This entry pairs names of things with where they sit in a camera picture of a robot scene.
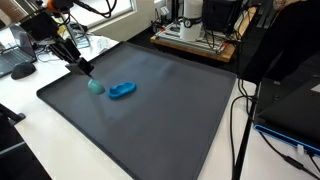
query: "computer mouse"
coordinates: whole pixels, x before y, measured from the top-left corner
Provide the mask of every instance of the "computer mouse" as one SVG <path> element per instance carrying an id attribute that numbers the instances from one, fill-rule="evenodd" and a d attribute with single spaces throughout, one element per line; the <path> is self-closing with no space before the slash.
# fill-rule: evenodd
<path id="1" fill-rule="evenodd" d="M 29 62 L 23 62 L 20 64 L 17 64 L 12 73 L 11 78 L 14 80 L 21 79 L 24 77 L 29 76 L 30 74 L 34 73 L 36 71 L 36 67 Z"/>

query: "blue object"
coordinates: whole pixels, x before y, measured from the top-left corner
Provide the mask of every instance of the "blue object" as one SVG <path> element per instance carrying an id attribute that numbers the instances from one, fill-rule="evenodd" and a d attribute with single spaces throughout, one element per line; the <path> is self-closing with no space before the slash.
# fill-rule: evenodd
<path id="1" fill-rule="evenodd" d="M 134 90 L 136 90 L 136 88 L 137 86 L 133 82 L 123 82 L 119 85 L 112 86 L 109 89 L 108 94 L 111 99 L 117 99 L 126 94 L 133 92 Z"/>
<path id="2" fill-rule="evenodd" d="M 88 88 L 91 93 L 96 95 L 103 94 L 106 91 L 102 84 L 95 79 L 90 79 L 88 82 Z"/>

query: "window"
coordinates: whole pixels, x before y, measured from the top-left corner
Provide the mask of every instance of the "window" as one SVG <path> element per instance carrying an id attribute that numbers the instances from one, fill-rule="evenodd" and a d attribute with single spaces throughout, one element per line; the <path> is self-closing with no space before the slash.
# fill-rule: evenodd
<path id="1" fill-rule="evenodd" d="M 108 5 L 106 0 L 81 0 L 82 2 L 90 5 L 91 7 L 95 8 L 99 12 L 107 12 Z M 109 0 L 110 6 L 112 7 L 114 4 L 114 0 Z M 112 12 L 112 18 L 122 15 L 124 13 L 130 12 L 133 10 L 131 0 L 117 0 L 117 5 Z M 78 5 L 74 5 L 71 8 L 71 14 L 77 19 L 80 24 L 92 27 L 98 24 L 105 22 L 107 19 L 102 17 L 101 15 L 94 14 L 90 11 L 87 11 Z"/>

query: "white device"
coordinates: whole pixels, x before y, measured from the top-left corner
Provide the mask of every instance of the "white device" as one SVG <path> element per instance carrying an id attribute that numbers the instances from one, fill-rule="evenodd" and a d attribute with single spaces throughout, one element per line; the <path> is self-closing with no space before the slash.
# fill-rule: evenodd
<path id="1" fill-rule="evenodd" d="M 201 14 L 203 0 L 184 0 L 183 21 L 180 23 L 180 39 L 195 41 L 202 29 Z"/>

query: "laptop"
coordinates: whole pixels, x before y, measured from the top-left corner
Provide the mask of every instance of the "laptop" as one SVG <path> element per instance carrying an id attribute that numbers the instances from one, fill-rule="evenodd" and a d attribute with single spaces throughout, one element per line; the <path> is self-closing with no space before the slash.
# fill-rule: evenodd
<path id="1" fill-rule="evenodd" d="M 320 78 L 310 79 L 258 113 L 254 129 L 320 156 Z"/>
<path id="2" fill-rule="evenodd" d="M 0 78 L 10 74 L 17 64 L 37 60 L 27 32 L 17 25 L 11 26 L 10 31 L 16 41 L 16 47 L 0 55 Z"/>

